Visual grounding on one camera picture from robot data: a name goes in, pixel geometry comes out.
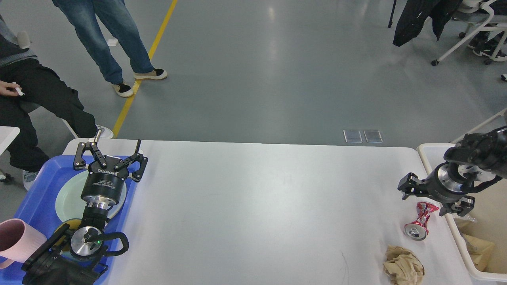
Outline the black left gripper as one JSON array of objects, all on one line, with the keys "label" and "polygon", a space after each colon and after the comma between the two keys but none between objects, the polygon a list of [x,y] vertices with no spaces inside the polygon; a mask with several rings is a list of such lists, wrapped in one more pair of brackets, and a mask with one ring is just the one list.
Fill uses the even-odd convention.
[{"label": "black left gripper", "polygon": [[[107,164],[105,156],[98,148],[98,142],[103,130],[99,129],[96,135],[88,141],[78,143],[74,156],[74,170],[88,169],[81,199],[86,206],[96,209],[110,209],[116,205],[121,196],[123,182],[131,179],[140,182],[145,173],[149,158],[141,150],[142,140],[138,139],[134,153],[119,162]],[[94,158],[93,163],[87,166],[83,154],[90,152]]]}]

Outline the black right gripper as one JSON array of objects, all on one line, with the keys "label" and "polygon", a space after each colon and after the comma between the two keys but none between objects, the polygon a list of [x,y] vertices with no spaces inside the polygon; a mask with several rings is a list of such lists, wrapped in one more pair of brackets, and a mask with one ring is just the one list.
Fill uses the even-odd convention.
[{"label": "black right gripper", "polygon": [[442,204],[439,216],[457,214],[464,217],[475,205],[475,197],[466,196],[474,189],[476,172],[472,166],[456,163],[442,163],[428,177],[420,180],[414,173],[408,173],[398,184],[403,193],[402,200],[410,196],[427,197]]}]

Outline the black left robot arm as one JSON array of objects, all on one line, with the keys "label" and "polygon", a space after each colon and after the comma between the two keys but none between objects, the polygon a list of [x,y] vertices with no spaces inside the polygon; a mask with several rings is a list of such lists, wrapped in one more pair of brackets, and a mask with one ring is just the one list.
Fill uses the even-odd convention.
[{"label": "black left robot arm", "polygon": [[64,222],[24,262],[24,285],[92,285],[107,272],[107,258],[129,249],[126,235],[113,231],[109,222],[126,201],[126,181],[142,179],[148,158],[141,151],[141,140],[126,158],[104,155],[98,148],[99,136],[79,143],[74,157],[74,170],[86,174],[80,195],[82,217],[76,225]]}]

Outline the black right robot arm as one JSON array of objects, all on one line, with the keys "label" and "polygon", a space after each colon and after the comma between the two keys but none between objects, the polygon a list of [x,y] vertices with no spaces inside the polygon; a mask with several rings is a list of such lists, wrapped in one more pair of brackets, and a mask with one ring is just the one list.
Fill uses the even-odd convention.
[{"label": "black right robot arm", "polygon": [[465,216],[474,209],[473,193],[481,192],[507,176],[506,127],[488,133],[466,134],[449,148],[444,162],[423,180],[414,173],[402,178],[402,200],[427,197],[442,204],[439,215]]}]

